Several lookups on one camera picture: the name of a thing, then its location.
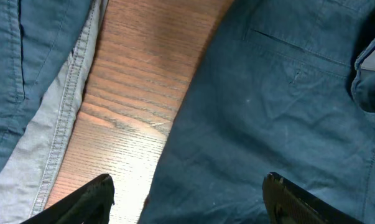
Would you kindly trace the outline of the grey cloth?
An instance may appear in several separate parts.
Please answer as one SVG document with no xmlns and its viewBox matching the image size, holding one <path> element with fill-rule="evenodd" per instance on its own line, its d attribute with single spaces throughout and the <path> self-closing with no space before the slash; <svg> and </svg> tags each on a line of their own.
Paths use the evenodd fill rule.
<svg viewBox="0 0 375 224">
<path fill-rule="evenodd" d="M 91 1 L 73 50 L 0 173 L 0 223 L 24 222 L 46 206 L 81 106 L 106 10 L 106 1 Z"/>
</svg>

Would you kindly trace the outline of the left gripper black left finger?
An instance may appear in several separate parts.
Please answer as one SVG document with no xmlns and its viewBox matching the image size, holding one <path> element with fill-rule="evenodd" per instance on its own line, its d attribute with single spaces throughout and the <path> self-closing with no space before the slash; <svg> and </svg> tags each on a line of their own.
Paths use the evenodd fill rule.
<svg viewBox="0 0 375 224">
<path fill-rule="evenodd" d="M 21 224 L 108 224 L 113 204 L 113 179 L 101 174 Z"/>
</svg>

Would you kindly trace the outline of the navy blue shorts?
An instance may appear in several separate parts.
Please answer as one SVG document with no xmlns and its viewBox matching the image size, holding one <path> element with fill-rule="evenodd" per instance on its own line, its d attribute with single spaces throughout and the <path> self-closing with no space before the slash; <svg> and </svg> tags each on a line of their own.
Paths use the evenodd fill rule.
<svg viewBox="0 0 375 224">
<path fill-rule="evenodd" d="M 269 172 L 375 223 L 375 0 L 232 3 L 139 222 L 268 223 Z"/>
</svg>

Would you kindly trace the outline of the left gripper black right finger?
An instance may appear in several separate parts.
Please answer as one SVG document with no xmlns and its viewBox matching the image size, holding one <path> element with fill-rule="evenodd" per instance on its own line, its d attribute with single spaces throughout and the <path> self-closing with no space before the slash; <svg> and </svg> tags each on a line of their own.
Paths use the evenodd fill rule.
<svg viewBox="0 0 375 224">
<path fill-rule="evenodd" d="M 262 197 L 272 224 L 363 224 L 276 172 L 264 178 Z"/>
</svg>

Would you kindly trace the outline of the dark blue denim shorts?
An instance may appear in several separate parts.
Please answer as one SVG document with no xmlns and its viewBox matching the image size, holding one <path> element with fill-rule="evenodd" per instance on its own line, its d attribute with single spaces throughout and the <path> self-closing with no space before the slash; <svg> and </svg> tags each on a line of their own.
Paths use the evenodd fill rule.
<svg viewBox="0 0 375 224">
<path fill-rule="evenodd" d="M 86 22 L 91 0 L 0 0 L 0 173 Z"/>
</svg>

